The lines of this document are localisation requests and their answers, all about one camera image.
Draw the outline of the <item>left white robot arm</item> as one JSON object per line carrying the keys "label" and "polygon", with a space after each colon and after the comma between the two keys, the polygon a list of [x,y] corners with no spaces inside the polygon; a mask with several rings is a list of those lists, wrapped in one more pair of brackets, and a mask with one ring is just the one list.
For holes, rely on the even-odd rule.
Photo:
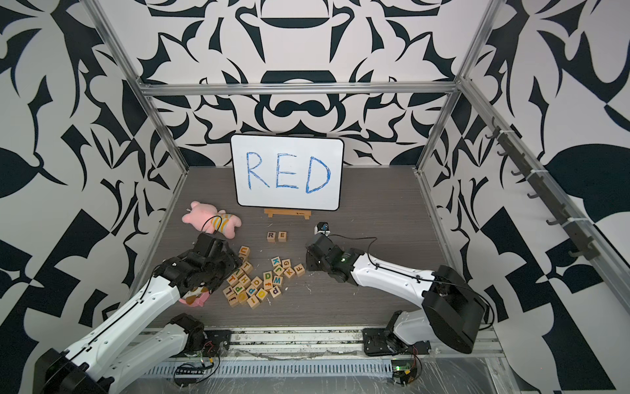
{"label": "left white robot arm", "polygon": [[34,365],[34,393],[119,393],[165,359],[202,351],[204,325],[173,318],[137,346],[132,341],[193,290],[216,292],[243,260],[228,241],[199,234],[192,249],[164,260],[147,283],[108,320],[64,351],[50,349]]}

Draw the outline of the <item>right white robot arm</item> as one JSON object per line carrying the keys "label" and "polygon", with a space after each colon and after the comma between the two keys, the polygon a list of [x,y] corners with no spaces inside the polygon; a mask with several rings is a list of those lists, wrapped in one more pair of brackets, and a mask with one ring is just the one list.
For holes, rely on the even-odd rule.
{"label": "right white robot arm", "polygon": [[462,354],[473,352],[489,305],[454,269],[419,270],[378,259],[356,248],[344,250],[318,233],[306,245],[309,270],[323,271],[339,283],[370,287],[407,300],[419,309],[396,312],[383,330],[387,346],[413,346],[428,333]]}

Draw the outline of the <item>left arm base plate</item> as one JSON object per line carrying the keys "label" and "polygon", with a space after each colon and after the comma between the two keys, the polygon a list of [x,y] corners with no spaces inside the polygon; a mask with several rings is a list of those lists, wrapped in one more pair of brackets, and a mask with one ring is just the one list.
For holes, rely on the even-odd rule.
{"label": "left arm base plate", "polygon": [[203,357],[214,357],[228,351],[231,346],[233,331],[228,329],[204,330],[188,336],[183,351],[175,357],[192,357],[200,353]]}

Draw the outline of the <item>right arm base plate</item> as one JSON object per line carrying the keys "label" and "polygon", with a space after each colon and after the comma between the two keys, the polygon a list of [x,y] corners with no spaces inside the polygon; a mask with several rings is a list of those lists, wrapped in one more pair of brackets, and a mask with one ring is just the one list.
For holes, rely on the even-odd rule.
{"label": "right arm base plate", "polygon": [[362,330],[364,353],[370,357],[397,356],[416,350],[420,355],[431,351],[432,330],[427,327],[403,329],[399,338],[392,329],[364,328]]}

